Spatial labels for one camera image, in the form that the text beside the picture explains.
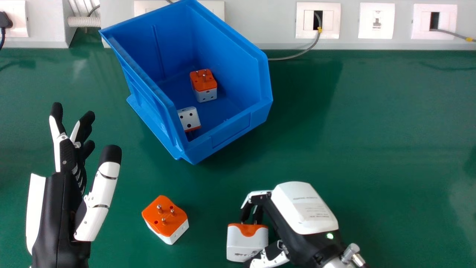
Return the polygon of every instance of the white wall plate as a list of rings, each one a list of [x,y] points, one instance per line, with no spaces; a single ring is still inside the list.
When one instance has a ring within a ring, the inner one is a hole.
[[[219,17],[222,21],[225,21],[225,2],[224,1],[198,1],[213,14]],[[165,0],[161,1],[134,1],[134,17],[140,16],[147,12],[163,8],[169,5]]]
[[[394,25],[395,4],[360,3],[359,38],[392,39]]]
[[[5,11],[13,22],[13,27],[6,29],[5,37],[28,37],[28,18],[25,1],[0,1],[0,11]]]
[[[455,37],[452,35],[430,31],[432,12],[440,13],[438,29],[456,32],[457,5],[415,4],[413,7],[412,39],[453,40]]]
[[[321,39],[339,39],[340,3],[297,2],[296,38],[313,39],[317,30],[313,29],[314,11],[322,11]]]

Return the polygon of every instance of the black power cord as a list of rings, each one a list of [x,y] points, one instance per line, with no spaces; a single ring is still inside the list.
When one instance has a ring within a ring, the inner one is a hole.
[[[3,48],[3,44],[5,44],[5,34],[6,29],[13,27],[13,22],[8,17],[5,11],[0,11],[0,31],[1,31],[1,41],[0,41],[0,50]]]

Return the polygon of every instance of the blue plastic bin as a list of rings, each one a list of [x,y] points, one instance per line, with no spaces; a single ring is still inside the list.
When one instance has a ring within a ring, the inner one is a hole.
[[[128,103],[175,159],[196,164],[266,121],[268,59],[195,0],[102,29],[130,88]],[[210,69],[216,100],[198,103],[189,73]],[[195,106],[202,128],[185,134],[178,109]]]

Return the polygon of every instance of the black and white robotic hand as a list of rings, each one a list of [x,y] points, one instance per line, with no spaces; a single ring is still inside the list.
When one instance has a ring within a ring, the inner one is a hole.
[[[279,240],[246,260],[245,268],[271,268],[287,262],[304,268],[369,267],[356,244],[346,248],[336,217],[310,184],[287,182],[272,191],[249,193],[241,206],[242,223],[253,207],[254,224],[261,224],[265,213]]]
[[[26,242],[32,268],[87,268],[91,241],[96,239],[108,213],[122,151],[104,147],[93,185],[83,197],[87,177],[86,158],[94,143],[86,141],[95,120],[87,112],[68,137],[62,124],[63,107],[54,103],[50,113],[55,173],[50,177],[31,174],[28,192]]]

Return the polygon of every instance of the green tabletop surface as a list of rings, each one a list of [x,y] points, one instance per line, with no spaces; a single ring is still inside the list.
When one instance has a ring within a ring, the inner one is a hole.
[[[0,51],[0,267],[31,264],[29,178],[54,171],[53,102],[68,133],[96,113],[90,177],[103,146],[123,150],[91,268],[240,268],[226,260],[227,224],[248,192],[286,181],[311,183],[374,268],[476,267],[475,51],[311,51],[269,68],[268,120],[190,165],[127,104],[120,65],[97,32],[78,31],[65,50]],[[159,195],[188,214],[190,229],[172,246],[141,217]]]

